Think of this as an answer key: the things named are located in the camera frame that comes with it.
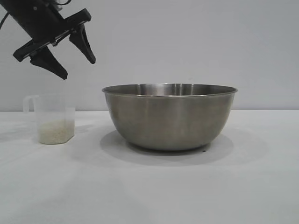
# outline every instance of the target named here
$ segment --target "translucent cup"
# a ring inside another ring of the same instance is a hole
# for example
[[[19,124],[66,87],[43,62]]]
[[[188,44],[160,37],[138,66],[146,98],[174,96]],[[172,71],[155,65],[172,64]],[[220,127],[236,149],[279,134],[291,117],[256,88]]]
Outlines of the translucent cup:
[[[38,141],[43,144],[66,143],[74,136],[75,104],[70,95],[42,94],[27,96],[23,111],[29,112],[33,100]]]

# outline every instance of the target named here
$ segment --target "white wall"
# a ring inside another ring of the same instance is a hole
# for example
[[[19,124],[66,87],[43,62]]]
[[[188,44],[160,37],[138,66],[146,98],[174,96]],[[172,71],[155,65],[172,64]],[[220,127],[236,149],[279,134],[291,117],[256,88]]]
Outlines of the white wall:
[[[101,89],[129,83],[229,85],[239,89],[234,109],[299,109],[298,0],[73,0],[61,13],[84,7],[97,64],[61,42],[51,50],[69,72],[66,82],[12,57],[29,37],[8,18],[0,31],[0,111],[65,86],[77,91],[78,109],[105,110]]]

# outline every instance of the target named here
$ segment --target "bowl rim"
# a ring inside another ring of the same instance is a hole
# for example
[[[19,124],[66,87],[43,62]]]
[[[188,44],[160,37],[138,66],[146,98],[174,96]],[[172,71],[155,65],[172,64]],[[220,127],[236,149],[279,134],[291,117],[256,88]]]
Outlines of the bowl rim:
[[[214,93],[214,94],[201,94],[201,95],[161,95],[161,96],[155,96],[155,95],[141,95],[141,94],[128,94],[128,93],[117,93],[113,91],[109,91],[109,88],[113,87],[120,87],[120,86],[129,86],[129,85],[202,85],[202,86],[216,86],[216,87],[226,87],[232,89],[232,91],[229,92],[223,92],[223,93]],[[209,97],[209,96],[223,96],[223,95],[229,95],[229,94],[234,94],[238,92],[238,89],[235,87],[230,87],[230,86],[225,86],[225,85],[212,85],[212,84],[189,84],[189,83],[144,83],[144,84],[121,84],[121,85],[112,85],[112,86],[107,86],[102,89],[102,92],[105,94],[111,94],[111,95],[116,95],[116,96],[126,96],[126,97],[151,97],[151,98],[192,98],[192,97]]]

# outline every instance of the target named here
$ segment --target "white table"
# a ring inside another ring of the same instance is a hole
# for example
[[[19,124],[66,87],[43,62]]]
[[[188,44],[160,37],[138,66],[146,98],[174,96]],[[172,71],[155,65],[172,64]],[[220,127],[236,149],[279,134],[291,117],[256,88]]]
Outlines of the white table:
[[[78,112],[63,145],[0,113],[1,224],[298,224],[299,111],[232,111],[202,150],[129,146],[108,112]]]

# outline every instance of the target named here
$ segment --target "stainless steel bowl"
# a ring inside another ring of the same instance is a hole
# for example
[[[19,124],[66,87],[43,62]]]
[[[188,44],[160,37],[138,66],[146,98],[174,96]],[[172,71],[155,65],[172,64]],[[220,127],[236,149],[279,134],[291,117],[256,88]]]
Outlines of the stainless steel bowl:
[[[237,89],[201,84],[132,84],[103,89],[112,121],[130,143],[186,150],[213,141]]]

